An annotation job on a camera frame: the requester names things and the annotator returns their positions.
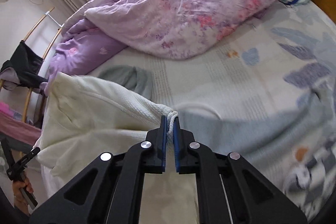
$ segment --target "floral comforter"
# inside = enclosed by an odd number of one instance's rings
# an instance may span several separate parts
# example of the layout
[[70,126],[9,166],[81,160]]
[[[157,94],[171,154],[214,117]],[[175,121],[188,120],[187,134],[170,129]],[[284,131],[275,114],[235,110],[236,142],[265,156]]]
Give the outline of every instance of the floral comforter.
[[68,19],[87,18],[105,34],[162,58],[199,55],[274,0],[91,0]]

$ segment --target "white towel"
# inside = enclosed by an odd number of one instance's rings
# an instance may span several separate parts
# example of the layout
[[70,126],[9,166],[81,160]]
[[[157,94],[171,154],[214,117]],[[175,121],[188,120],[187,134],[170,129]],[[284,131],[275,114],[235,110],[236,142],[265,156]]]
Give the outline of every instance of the white towel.
[[35,144],[41,149],[37,160],[65,183],[101,153],[124,153],[144,140],[147,131],[160,127],[161,115],[171,125],[177,116],[116,83],[62,73],[53,82],[46,111]]

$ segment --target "pink towel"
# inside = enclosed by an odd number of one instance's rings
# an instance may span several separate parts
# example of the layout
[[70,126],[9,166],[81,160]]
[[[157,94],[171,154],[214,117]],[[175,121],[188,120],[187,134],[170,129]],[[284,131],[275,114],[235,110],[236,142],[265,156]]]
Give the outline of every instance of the pink towel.
[[9,105],[5,104],[4,102],[0,102],[0,112],[3,112],[5,114],[9,115],[10,117],[14,116],[13,110],[11,110],[9,108]]
[[0,131],[21,142],[34,145],[41,136],[41,129],[17,121],[0,111]]

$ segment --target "purple blanket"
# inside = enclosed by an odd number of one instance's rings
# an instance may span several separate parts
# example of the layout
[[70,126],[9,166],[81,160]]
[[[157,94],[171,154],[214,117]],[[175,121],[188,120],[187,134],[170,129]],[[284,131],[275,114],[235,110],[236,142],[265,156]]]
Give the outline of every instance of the purple blanket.
[[[88,37],[90,42],[85,43],[88,48],[91,47],[90,43],[104,44],[105,47],[110,40],[113,47],[118,49],[115,52],[122,49],[119,43],[122,42],[158,57],[186,59],[205,52],[234,32],[248,17],[264,10],[272,2],[274,0],[91,0],[65,23],[62,29],[63,43],[58,46],[58,53],[64,47],[63,44],[68,44],[66,50],[69,51],[74,38],[69,34],[75,32],[81,35],[78,30],[82,27],[78,25],[82,26],[82,20],[86,19],[99,32],[94,38]],[[84,47],[72,48],[76,54]],[[106,59],[92,52],[89,58],[92,62],[90,70]],[[54,58],[51,70],[53,66],[56,68],[54,72],[59,70],[59,65],[55,63],[60,62],[64,60]],[[84,74],[88,69],[83,71],[76,73]]]
[[[82,19],[63,34],[56,47],[48,69],[49,83],[59,71],[68,75],[86,75],[126,47],[89,20]],[[48,89],[49,85],[44,88],[45,94]]]

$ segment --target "hanging clothes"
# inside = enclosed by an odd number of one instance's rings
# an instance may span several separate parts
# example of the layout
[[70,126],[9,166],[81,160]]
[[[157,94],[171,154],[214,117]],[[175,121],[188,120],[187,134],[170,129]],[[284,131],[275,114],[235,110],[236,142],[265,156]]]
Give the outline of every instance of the hanging clothes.
[[16,86],[39,89],[47,79],[38,76],[43,59],[36,55],[22,40],[10,60],[2,65],[0,79],[4,80],[3,87],[13,90]]

